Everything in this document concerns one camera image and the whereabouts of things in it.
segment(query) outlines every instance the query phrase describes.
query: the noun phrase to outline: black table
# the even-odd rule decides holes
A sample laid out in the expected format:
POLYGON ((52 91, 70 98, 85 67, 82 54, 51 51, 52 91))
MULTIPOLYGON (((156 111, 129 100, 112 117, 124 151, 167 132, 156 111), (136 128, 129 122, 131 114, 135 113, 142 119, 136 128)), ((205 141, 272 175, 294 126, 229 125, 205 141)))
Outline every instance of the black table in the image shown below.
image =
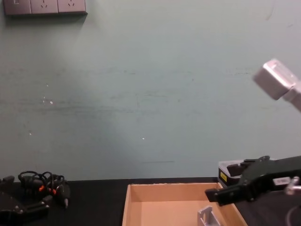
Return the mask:
MULTIPOLYGON (((71 201, 65 210, 55 202, 46 218, 27 223, 26 226, 121 226, 123 208, 129 184, 154 183, 206 183, 217 182, 217 178, 160 178, 73 181, 71 201)), ((26 201, 23 190, 16 185, 13 195, 26 201)), ((276 192, 262 196, 252 203, 237 204, 249 226, 285 226, 285 215, 301 203, 301 196, 287 196, 276 192)), ((301 211, 292 214, 292 225, 301 225, 301 211)))

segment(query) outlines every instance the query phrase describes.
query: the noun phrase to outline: wall outlet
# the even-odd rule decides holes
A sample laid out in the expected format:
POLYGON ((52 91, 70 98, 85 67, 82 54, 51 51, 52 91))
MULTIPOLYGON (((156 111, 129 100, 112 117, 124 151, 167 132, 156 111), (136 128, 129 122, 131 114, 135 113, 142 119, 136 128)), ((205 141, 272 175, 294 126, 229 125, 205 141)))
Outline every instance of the wall outlet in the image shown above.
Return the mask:
POLYGON ((85 0, 58 0, 57 3, 60 13, 86 13, 85 0))
POLYGON ((6 15, 31 14, 30 0, 3 0, 6 15))
POLYGON ((30 0, 32 14, 58 13, 56 0, 30 0))

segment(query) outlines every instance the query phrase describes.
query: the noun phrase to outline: electrical socket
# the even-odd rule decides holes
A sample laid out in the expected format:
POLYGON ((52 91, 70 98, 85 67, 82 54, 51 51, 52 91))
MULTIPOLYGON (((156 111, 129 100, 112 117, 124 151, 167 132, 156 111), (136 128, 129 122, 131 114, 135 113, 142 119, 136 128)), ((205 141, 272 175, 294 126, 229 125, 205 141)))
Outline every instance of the electrical socket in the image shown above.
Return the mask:
POLYGON ((85 0, 57 0, 59 13, 86 13, 85 0))
POLYGON ((30 0, 32 14, 58 13, 56 0, 30 0))
POLYGON ((30 0, 3 0, 6 15, 31 14, 30 0))

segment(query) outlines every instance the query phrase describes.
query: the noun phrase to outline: metal bracket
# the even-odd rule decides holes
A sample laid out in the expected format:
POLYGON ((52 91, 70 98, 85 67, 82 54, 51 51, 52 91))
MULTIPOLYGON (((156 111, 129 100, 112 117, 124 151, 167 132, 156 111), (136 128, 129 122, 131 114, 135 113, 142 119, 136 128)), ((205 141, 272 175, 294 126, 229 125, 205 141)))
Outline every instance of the metal bracket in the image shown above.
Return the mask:
POLYGON ((206 206, 198 211, 198 226, 221 226, 212 212, 212 206, 206 206))

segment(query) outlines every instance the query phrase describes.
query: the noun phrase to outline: painted wall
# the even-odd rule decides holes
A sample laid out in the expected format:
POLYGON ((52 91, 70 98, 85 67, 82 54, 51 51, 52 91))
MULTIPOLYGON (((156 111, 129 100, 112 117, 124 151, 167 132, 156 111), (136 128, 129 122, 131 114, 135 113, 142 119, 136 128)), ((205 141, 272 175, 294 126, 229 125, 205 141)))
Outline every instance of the painted wall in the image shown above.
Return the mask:
POLYGON ((301 120, 253 82, 301 72, 301 2, 87 0, 86 18, 0 9, 0 176, 205 177, 300 154, 301 120))

